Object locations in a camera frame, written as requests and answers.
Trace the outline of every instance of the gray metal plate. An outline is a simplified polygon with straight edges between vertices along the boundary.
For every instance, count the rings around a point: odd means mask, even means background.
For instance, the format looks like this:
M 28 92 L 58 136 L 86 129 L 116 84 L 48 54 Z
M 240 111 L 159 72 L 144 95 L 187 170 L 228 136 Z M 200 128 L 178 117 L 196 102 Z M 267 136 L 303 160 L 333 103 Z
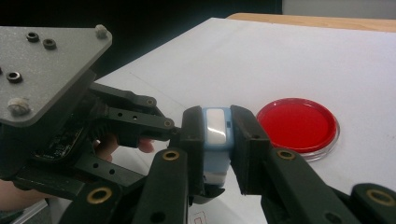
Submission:
M 35 32 L 39 41 L 31 43 L 26 35 Z M 43 46 L 53 39 L 56 49 Z M 112 35 L 98 38 L 94 28 L 0 27 L 0 122 L 11 126 L 32 125 L 75 83 L 111 45 Z M 18 72 L 22 82 L 10 83 L 7 74 Z M 29 113 L 13 115 L 8 101 L 22 98 Z

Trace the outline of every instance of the white paper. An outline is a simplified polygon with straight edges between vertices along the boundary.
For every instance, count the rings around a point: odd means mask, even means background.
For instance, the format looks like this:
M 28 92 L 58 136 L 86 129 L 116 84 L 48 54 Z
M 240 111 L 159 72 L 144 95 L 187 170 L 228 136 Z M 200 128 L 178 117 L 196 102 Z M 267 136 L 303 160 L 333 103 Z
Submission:
M 310 163 L 323 180 L 348 194 L 367 182 L 396 190 L 395 33 L 211 19 L 98 82 L 155 97 L 178 126 L 195 105 L 256 114 L 281 98 L 318 102 L 341 126 L 335 150 Z M 152 157 L 137 160 L 149 168 Z M 241 196 L 232 170 L 225 188 L 190 209 L 190 224 L 264 223 L 260 197 Z

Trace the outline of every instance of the red lid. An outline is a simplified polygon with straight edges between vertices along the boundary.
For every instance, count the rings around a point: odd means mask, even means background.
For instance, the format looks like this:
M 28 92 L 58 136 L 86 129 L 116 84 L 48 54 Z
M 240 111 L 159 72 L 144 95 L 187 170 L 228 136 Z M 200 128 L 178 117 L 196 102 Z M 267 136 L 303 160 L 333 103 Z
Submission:
M 266 105 L 257 120 L 274 147 L 299 153 L 325 148 L 337 132 L 336 120 L 326 107 L 299 98 L 281 99 Z

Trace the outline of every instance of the blue and white object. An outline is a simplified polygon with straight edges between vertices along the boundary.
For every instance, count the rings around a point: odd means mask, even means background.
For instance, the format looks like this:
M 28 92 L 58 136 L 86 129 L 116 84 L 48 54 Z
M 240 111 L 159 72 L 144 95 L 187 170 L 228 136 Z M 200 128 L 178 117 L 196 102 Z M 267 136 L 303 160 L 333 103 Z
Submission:
M 230 166 L 233 150 L 233 123 L 230 108 L 203 108 L 204 181 L 209 185 L 222 187 Z

